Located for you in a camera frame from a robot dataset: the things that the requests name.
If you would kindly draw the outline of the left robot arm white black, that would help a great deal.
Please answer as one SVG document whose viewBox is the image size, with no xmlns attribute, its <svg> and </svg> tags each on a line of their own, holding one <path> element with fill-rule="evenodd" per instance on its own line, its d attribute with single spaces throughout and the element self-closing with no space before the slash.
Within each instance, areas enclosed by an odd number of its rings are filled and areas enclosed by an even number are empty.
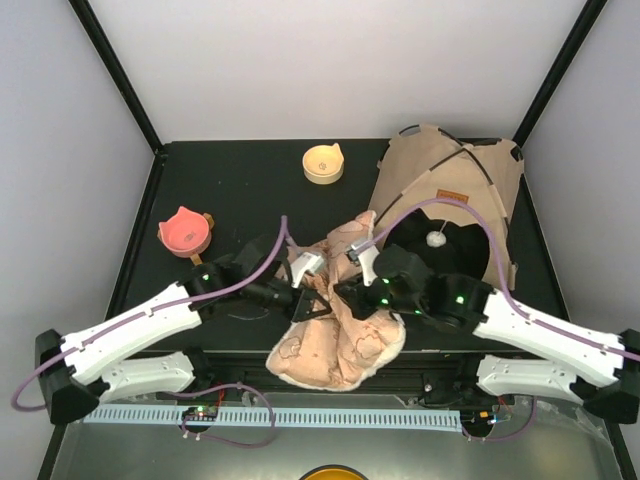
<svg viewBox="0 0 640 480">
<path fill-rule="evenodd" d="M 35 365 L 45 409 L 53 425 L 66 425 L 98 406 L 155 392 L 207 397 L 215 376 L 201 350 L 156 358 L 138 352 L 177 333 L 252 305 L 279 311 L 293 322 L 329 312 L 327 301 L 304 285 L 325 257 L 317 251 L 289 254 L 268 237 L 247 243 L 236 255 L 195 266 L 156 296 L 108 321 L 61 335 L 50 329 L 35 340 Z"/>
</svg>

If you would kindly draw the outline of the beige patterned pillow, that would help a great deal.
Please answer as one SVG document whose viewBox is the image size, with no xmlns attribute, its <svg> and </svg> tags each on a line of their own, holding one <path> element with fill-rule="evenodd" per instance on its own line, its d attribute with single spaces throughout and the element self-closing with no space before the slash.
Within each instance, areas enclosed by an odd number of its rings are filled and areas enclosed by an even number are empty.
<svg viewBox="0 0 640 480">
<path fill-rule="evenodd" d="M 401 319 L 387 311 L 378 311 L 366 320 L 357 320 L 333 291 L 337 283 L 361 272 L 359 267 L 348 260 L 346 251 L 354 241 L 372 238 L 375 219 L 375 212 L 365 211 L 336 227 L 325 239 L 311 246 L 288 249 L 288 259 L 291 261 L 302 252 L 317 252 L 324 256 L 326 266 L 316 275 L 307 274 L 302 284 L 317 290 L 330 303 L 332 312 L 323 317 L 291 324 L 276 345 L 293 336 L 326 345 L 340 341 L 354 343 L 369 335 L 380 338 L 384 343 L 401 340 L 405 344 L 406 329 Z"/>
</svg>

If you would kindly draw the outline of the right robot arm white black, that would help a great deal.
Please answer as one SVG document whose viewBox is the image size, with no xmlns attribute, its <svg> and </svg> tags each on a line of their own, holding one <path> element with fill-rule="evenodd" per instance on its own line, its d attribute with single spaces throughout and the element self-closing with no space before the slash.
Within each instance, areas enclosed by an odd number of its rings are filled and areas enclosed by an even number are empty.
<svg viewBox="0 0 640 480">
<path fill-rule="evenodd" d="M 398 246 L 375 247 L 349 258 L 359 274 L 334 291 L 358 320 L 387 310 L 414 315 L 455 333 L 468 333 L 530 353 L 528 359 L 487 354 L 454 379 L 457 396 L 479 402 L 487 394 L 555 398 L 618 424 L 639 417 L 639 334 L 606 333 L 568 323 L 477 279 L 437 273 Z"/>
</svg>

